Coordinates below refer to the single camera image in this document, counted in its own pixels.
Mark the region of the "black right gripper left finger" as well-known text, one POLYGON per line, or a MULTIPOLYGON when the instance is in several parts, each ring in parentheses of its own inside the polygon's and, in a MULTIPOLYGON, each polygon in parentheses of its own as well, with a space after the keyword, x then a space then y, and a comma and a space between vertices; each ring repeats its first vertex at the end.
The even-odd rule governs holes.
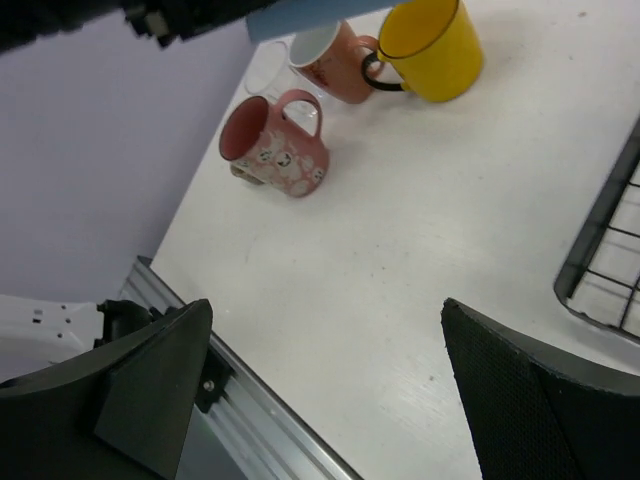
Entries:
POLYGON ((1 385, 4 479, 172 479, 211 334, 206 300, 106 300, 92 350, 1 385))

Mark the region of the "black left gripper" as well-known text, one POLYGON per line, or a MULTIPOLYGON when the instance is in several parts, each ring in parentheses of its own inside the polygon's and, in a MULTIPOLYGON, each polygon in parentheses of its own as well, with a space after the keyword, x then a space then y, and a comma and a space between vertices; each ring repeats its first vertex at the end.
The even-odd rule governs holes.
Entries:
POLYGON ((138 37, 165 49, 263 10, 269 0, 2 0, 1 52, 70 34, 120 12, 138 37))

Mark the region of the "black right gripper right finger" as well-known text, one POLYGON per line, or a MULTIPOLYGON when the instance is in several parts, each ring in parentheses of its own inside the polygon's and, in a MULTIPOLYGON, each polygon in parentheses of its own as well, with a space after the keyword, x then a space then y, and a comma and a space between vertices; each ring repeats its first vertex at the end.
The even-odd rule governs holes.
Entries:
POLYGON ((638 478, 638 376, 452 298, 441 326, 483 478, 638 478))

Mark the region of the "clear faceted glass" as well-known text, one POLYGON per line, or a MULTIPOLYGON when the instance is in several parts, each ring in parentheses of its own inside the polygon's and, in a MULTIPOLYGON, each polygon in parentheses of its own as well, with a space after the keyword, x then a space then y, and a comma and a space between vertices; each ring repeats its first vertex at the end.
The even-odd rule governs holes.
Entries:
POLYGON ((296 73, 289 63, 289 46, 282 40, 260 44, 244 75, 244 89, 250 96, 262 96, 276 104, 289 90, 300 89, 321 100, 319 91, 296 73))

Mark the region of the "pink smiley face mug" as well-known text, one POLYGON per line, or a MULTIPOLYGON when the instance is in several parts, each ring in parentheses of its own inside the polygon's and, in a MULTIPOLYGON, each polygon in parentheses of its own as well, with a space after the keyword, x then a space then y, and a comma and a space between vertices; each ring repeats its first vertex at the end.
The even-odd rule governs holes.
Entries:
POLYGON ((292 89, 276 103, 262 96, 241 102, 219 136, 219 153, 230 165, 292 198, 312 194, 323 182, 330 155, 321 138, 323 111, 311 93, 292 89), (285 108, 303 102, 317 113, 315 130, 307 132, 285 108))

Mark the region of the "salmon polka dot mug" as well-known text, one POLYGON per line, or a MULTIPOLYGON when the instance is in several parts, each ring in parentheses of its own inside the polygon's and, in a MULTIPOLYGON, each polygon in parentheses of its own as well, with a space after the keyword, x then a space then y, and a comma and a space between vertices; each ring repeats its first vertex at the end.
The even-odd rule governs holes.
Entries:
POLYGON ((373 92, 361 66, 378 40, 357 35, 346 20, 298 32, 289 48, 291 67, 318 88, 347 104, 361 104, 373 92))

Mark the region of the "yellow ceramic mug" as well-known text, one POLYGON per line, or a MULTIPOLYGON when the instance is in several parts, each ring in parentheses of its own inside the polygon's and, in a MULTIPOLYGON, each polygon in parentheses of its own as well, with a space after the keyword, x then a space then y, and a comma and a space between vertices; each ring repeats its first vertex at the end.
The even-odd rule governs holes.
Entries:
POLYGON ((377 90, 406 91, 442 103, 468 91, 483 67, 481 43, 461 0, 410 1, 384 19, 378 46, 363 59, 361 75, 377 90), (401 80, 374 79, 368 73, 374 63, 391 65, 401 80))

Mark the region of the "light blue plastic cup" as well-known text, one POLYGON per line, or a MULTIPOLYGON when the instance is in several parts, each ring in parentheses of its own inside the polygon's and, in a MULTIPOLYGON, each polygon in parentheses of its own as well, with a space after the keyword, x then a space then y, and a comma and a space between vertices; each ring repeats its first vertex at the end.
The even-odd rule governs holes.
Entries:
POLYGON ((245 23, 252 43, 314 29, 399 4, 393 0, 292 0, 252 12, 245 23))

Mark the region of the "small speckled glass cup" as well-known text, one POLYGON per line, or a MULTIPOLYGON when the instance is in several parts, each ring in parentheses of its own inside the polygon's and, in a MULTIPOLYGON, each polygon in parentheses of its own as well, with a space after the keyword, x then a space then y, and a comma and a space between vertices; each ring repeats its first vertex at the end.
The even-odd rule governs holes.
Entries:
POLYGON ((245 182, 248 182, 252 185, 263 185, 264 182, 257 179, 256 177, 254 177, 253 175, 245 172, 244 170, 240 169, 239 167, 235 166, 235 165, 231 165, 230 166, 230 172, 231 174, 239 179, 244 180, 245 182))

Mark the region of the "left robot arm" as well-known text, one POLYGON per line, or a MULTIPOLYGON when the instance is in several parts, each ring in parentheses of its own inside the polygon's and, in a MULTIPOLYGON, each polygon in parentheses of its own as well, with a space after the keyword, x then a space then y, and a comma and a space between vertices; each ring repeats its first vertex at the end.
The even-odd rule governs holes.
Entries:
POLYGON ((88 350, 157 251, 253 51, 256 1, 1 5, 1 375, 88 350))

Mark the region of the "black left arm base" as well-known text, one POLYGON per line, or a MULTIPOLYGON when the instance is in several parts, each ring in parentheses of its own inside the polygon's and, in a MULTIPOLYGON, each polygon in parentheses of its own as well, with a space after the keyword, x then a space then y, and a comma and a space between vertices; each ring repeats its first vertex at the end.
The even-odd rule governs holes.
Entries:
POLYGON ((213 404, 223 396, 228 380, 234 371, 220 352, 210 344, 200 375, 200 384, 195 397, 195 405, 202 413, 207 413, 213 404))

